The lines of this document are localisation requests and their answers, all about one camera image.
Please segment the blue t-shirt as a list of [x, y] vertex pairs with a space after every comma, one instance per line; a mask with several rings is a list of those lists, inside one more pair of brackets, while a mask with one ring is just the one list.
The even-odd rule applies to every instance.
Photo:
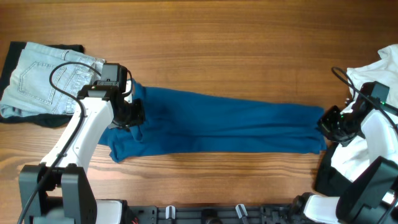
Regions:
[[191, 152], [291, 152], [326, 149], [318, 106], [266, 103], [142, 86], [145, 121], [130, 130], [106, 129], [99, 144], [114, 162], [128, 157]]

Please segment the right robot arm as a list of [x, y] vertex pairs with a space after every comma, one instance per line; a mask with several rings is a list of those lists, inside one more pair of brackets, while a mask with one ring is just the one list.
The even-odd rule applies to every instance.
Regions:
[[389, 87], [362, 85], [347, 111], [331, 107], [318, 121], [333, 141], [318, 170], [318, 194], [295, 198], [292, 223], [397, 223], [397, 108]]

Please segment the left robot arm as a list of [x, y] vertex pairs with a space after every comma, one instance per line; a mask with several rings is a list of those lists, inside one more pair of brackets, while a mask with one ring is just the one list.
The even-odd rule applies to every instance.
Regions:
[[145, 120], [141, 100], [132, 100], [131, 72], [105, 63], [100, 79], [76, 96], [76, 110], [62, 136], [38, 165], [19, 174], [19, 223], [138, 223], [125, 200], [97, 200], [86, 176], [106, 129], [129, 130]]

